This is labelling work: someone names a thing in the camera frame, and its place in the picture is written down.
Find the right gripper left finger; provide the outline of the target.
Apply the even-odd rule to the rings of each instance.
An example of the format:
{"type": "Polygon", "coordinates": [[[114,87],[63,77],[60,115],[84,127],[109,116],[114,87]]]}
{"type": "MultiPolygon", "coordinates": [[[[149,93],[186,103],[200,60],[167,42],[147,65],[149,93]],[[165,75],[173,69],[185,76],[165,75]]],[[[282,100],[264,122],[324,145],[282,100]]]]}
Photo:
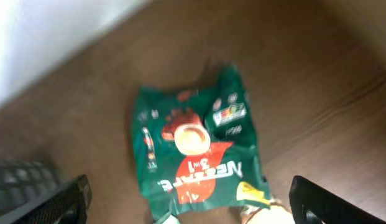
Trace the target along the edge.
{"type": "Polygon", "coordinates": [[[93,194],[86,175],[0,216],[0,224],[85,224],[93,194]]]}

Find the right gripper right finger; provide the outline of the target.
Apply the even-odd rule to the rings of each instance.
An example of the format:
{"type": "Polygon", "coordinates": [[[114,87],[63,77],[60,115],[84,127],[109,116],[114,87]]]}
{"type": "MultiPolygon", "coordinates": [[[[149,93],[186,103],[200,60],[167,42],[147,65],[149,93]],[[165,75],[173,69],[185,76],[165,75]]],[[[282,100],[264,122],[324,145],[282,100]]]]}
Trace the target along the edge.
{"type": "Polygon", "coordinates": [[[294,176],[289,201],[295,223],[386,224],[359,207],[300,176],[294,176]]]}

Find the green Nescafe coffee bag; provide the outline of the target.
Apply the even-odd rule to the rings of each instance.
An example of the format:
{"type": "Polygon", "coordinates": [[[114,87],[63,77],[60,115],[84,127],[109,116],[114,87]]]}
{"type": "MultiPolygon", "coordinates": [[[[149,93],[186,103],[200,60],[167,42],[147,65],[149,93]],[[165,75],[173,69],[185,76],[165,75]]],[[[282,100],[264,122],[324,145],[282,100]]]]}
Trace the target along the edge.
{"type": "Polygon", "coordinates": [[[168,212],[270,206],[248,94],[235,66],[204,89],[141,88],[131,140],[140,194],[154,221],[168,212]]]}

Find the beige brown snack bag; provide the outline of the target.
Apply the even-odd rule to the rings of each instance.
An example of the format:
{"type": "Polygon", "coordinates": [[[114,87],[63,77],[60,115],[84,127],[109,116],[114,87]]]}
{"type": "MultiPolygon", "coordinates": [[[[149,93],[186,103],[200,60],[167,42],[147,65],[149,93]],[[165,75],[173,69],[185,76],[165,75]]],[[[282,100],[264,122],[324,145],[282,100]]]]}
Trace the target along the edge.
{"type": "Polygon", "coordinates": [[[280,201],[272,201],[269,208],[246,205],[240,217],[242,224],[295,224],[292,213],[280,201]]]}

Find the light teal tissue pack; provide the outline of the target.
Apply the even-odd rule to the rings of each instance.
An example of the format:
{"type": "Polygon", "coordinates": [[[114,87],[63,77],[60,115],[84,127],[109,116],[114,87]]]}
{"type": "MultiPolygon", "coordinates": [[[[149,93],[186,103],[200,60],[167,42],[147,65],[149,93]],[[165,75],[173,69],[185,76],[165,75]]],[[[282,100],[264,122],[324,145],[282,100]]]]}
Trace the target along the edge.
{"type": "Polygon", "coordinates": [[[154,221],[154,224],[180,224],[180,221],[177,217],[168,212],[158,220],[154,221]]]}

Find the grey plastic shopping basket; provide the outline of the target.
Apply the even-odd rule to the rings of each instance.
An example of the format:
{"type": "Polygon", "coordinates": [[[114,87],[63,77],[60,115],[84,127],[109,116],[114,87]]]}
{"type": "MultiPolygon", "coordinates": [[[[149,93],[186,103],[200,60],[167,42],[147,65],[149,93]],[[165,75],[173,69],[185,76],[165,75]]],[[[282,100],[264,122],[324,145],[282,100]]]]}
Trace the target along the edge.
{"type": "Polygon", "coordinates": [[[0,159],[0,217],[58,189],[63,182],[50,162],[0,159]]]}

